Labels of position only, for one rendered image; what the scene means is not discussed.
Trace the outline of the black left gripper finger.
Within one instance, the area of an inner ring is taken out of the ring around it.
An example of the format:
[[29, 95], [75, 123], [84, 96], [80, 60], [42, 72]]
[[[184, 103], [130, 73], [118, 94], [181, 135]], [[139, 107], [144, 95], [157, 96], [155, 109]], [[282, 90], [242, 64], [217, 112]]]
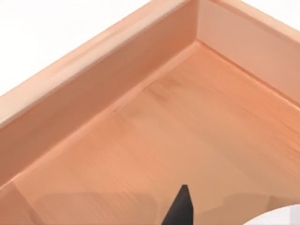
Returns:
[[188, 185], [181, 186], [161, 225], [194, 225], [194, 207]]

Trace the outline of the white rounded object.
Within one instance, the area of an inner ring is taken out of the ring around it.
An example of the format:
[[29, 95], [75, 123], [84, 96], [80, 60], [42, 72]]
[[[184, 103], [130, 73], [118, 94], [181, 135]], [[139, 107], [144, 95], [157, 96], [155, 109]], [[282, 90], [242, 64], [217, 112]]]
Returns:
[[300, 225], [300, 203], [259, 215], [246, 210], [209, 210], [195, 218], [196, 225]]

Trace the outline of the shallow salmon-coloured box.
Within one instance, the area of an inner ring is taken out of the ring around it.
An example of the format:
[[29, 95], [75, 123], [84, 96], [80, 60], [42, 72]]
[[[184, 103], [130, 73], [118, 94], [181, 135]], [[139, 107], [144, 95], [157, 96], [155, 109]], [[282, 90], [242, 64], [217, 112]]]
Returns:
[[195, 225], [300, 203], [300, 30], [151, 0], [0, 97], [0, 225]]

